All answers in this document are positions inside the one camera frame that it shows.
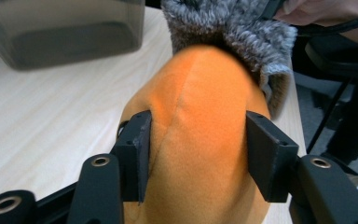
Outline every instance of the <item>floor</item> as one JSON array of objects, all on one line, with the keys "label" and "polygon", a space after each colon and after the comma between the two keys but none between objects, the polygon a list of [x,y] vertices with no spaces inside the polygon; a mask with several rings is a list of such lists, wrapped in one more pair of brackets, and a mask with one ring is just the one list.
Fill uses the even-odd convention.
[{"label": "floor", "polygon": [[[298,73],[295,74],[295,80],[304,138],[306,147],[308,147],[312,136],[314,136],[320,122],[324,117],[323,108],[327,103],[323,102],[323,99],[328,102],[328,100],[332,98],[332,95],[338,89],[340,83],[306,77]],[[345,102],[348,102],[350,99],[351,86],[349,86],[344,92],[340,101],[342,104],[345,104]],[[333,129],[336,123],[337,121],[335,119],[329,120],[327,125],[328,128],[324,128],[322,131],[322,134],[316,142],[311,154],[320,155],[325,151],[326,144],[328,143],[330,137],[334,134]],[[358,160],[351,162],[350,167],[358,173]]]}]

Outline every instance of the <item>black mechanical part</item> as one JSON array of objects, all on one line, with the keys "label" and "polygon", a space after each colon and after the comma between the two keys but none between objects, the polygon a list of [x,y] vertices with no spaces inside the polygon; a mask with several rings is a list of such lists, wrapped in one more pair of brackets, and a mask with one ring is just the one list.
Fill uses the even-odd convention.
[{"label": "black mechanical part", "polygon": [[36,222],[36,203],[32,192],[12,190],[0,194],[0,224]]},{"label": "black mechanical part", "polygon": [[110,152],[117,156],[120,164],[124,202],[142,203],[145,199],[149,171],[151,120],[150,111],[132,116]]},{"label": "black mechanical part", "polygon": [[83,163],[67,223],[124,223],[116,156],[96,155]]},{"label": "black mechanical part", "polygon": [[266,117],[246,112],[249,172],[264,200],[285,203],[298,145]]},{"label": "black mechanical part", "polygon": [[289,205],[290,217],[293,223],[314,224],[317,223],[312,210],[308,205],[303,205],[292,200]]},{"label": "black mechanical part", "polygon": [[37,202],[37,223],[61,224],[68,218],[76,183]]},{"label": "black mechanical part", "polygon": [[307,155],[297,176],[317,223],[358,223],[358,190],[336,163]]}]

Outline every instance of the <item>black chair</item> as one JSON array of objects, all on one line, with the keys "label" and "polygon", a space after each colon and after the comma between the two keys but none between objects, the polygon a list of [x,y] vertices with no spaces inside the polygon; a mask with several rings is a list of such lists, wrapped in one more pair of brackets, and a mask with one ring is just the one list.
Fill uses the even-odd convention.
[{"label": "black chair", "polygon": [[345,164],[358,159],[358,44],[341,35],[299,37],[293,53],[294,70],[318,79],[338,80],[342,84],[326,109],[307,152],[310,153],[349,84],[354,91],[336,132],[324,155]]}]

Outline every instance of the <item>gray plastic container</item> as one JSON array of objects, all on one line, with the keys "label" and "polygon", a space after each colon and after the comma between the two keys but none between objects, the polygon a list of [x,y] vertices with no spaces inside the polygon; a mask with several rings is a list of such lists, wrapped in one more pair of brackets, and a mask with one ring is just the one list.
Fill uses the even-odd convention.
[{"label": "gray plastic container", "polygon": [[135,51],[145,0],[0,0],[0,56],[27,70]]}]

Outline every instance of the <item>black cable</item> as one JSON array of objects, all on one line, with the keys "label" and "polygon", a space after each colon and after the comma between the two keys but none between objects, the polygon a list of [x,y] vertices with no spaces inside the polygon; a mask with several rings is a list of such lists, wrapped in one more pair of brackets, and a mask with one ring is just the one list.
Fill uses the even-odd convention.
[{"label": "black cable", "polygon": [[347,21],[338,25],[322,27],[319,25],[295,26],[299,36],[335,35],[358,28],[358,19]]}]

